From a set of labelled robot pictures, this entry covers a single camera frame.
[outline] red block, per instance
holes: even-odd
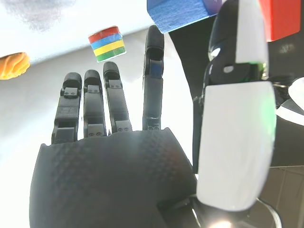
[[[265,20],[267,41],[300,31],[301,0],[259,0]]]

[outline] striped block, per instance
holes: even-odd
[[[89,36],[89,41],[98,62],[126,53],[118,27],[99,31]]]

